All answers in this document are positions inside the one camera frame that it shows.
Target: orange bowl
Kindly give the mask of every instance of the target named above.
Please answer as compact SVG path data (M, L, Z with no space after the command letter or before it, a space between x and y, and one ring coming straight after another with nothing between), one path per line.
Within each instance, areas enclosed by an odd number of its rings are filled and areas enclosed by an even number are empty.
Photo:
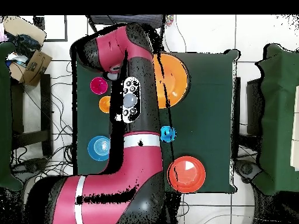
M196 158L182 156L168 167L167 179L176 191L193 193L203 185L206 171L202 163Z
M104 96L100 99L99 107L102 112L109 113L110 108L110 96Z
M166 97L164 84L167 91L167 98L171 107L178 103L185 95L188 88L187 69L183 62L173 55L161 54L162 69L158 61L158 56L154 55L154 70L160 109L166 108Z

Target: magenta cup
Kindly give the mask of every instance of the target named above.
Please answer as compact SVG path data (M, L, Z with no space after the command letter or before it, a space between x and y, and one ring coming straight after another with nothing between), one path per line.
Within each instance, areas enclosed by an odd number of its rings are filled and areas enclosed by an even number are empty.
M91 81L91 91L97 95L106 93L108 84L103 78L93 78Z

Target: orange cup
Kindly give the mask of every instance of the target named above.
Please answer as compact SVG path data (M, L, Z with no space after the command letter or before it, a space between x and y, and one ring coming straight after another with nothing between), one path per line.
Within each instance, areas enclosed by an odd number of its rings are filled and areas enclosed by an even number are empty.
M110 108L110 96L104 96L100 99L99 107L102 112L109 113Z

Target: blue cup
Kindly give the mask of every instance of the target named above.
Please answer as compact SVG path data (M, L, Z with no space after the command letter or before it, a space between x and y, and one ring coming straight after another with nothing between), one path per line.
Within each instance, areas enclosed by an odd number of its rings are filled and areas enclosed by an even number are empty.
M96 136L88 143L88 153L93 160L102 162L108 160L110 151L110 139L105 136Z
M161 128L161 137L160 139L163 142L172 142L176 138L176 131L174 127L163 126Z

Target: cardboard box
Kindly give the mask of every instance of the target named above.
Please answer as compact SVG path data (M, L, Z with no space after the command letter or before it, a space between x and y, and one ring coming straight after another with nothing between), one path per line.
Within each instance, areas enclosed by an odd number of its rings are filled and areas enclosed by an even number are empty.
M45 73L52 58L41 51L35 51L26 68L13 62L9 69L11 76L20 83L37 86L40 76Z
M5 16L3 21L4 29L8 33L17 36L18 34L27 34L35 39L42 46L46 38L46 32L27 22L18 16Z
M38 41L41 46L43 46L46 38L46 33L43 30L18 16L5 16L4 29L14 36L18 34L27 34ZM36 50L26 68L16 62L11 63L9 66L11 77L15 78L20 83L37 86L40 81L40 75L46 71L51 60L52 58L50 56Z

